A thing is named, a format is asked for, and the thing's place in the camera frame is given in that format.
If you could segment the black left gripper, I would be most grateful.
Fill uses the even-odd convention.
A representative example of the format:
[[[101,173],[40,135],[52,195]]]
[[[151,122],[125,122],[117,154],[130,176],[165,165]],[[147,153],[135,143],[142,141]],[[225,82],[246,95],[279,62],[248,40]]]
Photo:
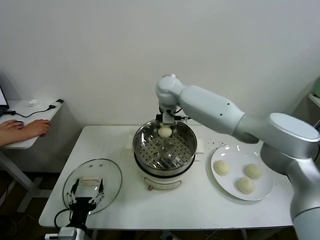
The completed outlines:
[[[74,228],[86,228],[86,221],[89,212],[96,209],[97,204],[104,198],[104,183],[101,179],[97,195],[91,197],[75,197],[80,179],[78,178],[72,185],[70,192],[66,193],[72,216],[70,226]]]

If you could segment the person bare hand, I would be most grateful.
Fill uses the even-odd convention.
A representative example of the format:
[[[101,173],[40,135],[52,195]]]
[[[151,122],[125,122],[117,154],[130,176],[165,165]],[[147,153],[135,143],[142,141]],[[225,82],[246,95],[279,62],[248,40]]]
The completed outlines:
[[[16,130],[23,129],[25,124],[18,120],[8,120],[0,124],[0,132],[8,133]]]
[[[22,130],[28,139],[46,135],[51,127],[51,122],[46,119],[35,120],[26,125]]]

